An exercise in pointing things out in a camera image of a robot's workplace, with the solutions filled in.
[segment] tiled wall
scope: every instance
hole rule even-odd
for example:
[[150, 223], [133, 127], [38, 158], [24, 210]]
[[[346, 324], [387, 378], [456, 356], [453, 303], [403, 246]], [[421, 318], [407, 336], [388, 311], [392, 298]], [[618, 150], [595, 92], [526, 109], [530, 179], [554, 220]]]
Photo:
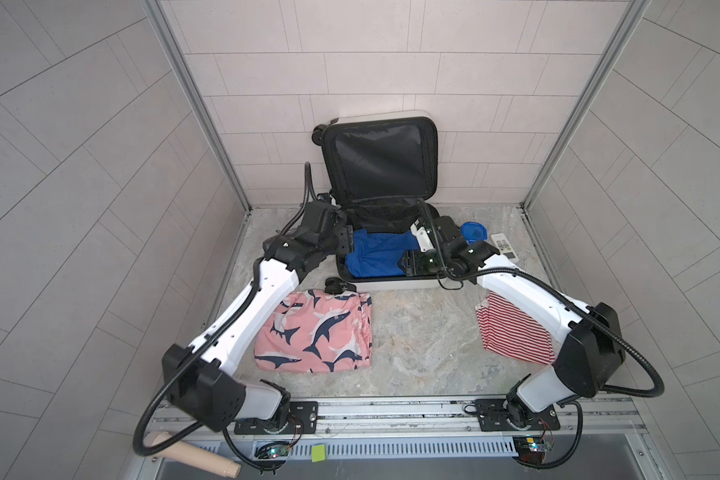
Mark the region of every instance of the tiled wall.
[[336, 117], [426, 110], [439, 203], [517, 203], [626, 2], [163, 0], [253, 204], [296, 204]]
[[0, 479], [114, 480], [240, 203], [138, 0], [0, 1]]
[[675, 479], [720, 478], [720, 0], [653, 1], [530, 218], [662, 375], [641, 413]]

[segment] blue lid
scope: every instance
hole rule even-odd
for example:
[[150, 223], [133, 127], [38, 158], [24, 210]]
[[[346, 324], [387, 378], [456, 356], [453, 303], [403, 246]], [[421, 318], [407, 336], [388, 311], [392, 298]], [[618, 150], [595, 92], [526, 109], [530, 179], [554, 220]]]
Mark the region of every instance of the blue lid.
[[470, 245], [478, 240], [488, 240], [488, 230], [478, 222], [465, 222], [461, 225], [461, 234]]

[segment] black mounting bracket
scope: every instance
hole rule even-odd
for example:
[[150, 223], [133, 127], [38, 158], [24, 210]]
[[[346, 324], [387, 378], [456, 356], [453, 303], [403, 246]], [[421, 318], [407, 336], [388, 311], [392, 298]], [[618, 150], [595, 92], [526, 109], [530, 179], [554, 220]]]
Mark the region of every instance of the black mounting bracket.
[[[296, 424], [300, 426], [298, 433], [313, 434], [317, 431], [317, 402], [291, 402], [289, 416], [296, 417]], [[235, 422], [235, 435], [293, 435], [294, 422], [286, 423], [280, 432], [270, 432], [264, 429], [265, 422], [258, 418], [246, 418]]]
[[[504, 408], [506, 398], [479, 398], [474, 401], [475, 415], [478, 417], [481, 432], [522, 432], [509, 423], [509, 413]], [[550, 405], [541, 413], [535, 413], [527, 420], [529, 430], [560, 430], [557, 412]]]

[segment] wooden handle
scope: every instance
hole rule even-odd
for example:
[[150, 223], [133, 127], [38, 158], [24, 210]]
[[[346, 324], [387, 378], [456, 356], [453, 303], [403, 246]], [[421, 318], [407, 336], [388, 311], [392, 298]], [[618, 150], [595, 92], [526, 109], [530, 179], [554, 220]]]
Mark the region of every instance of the wooden handle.
[[[171, 434], [168, 432], [152, 432], [144, 438], [144, 444], [154, 446], [170, 437]], [[170, 458], [222, 477], [237, 478], [237, 475], [240, 474], [239, 463], [234, 463], [228, 458], [192, 446], [186, 442], [176, 442], [162, 452], [158, 452], [155, 456]]]

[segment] white remote control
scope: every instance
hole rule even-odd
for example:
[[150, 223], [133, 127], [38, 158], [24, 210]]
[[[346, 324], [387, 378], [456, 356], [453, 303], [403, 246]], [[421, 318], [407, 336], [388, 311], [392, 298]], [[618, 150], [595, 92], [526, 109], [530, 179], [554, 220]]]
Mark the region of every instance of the white remote control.
[[499, 249], [499, 252], [502, 255], [506, 255], [506, 257], [512, 262], [513, 264], [516, 264], [518, 262], [518, 256], [514, 252], [514, 248], [512, 248], [512, 245], [509, 244], [509, 240], [507, 240], [507, 236], [504, 234], [493, 234], [490, 236], [490, 239], [494, 242], [494, 245], [496, 245], [496, 248]]

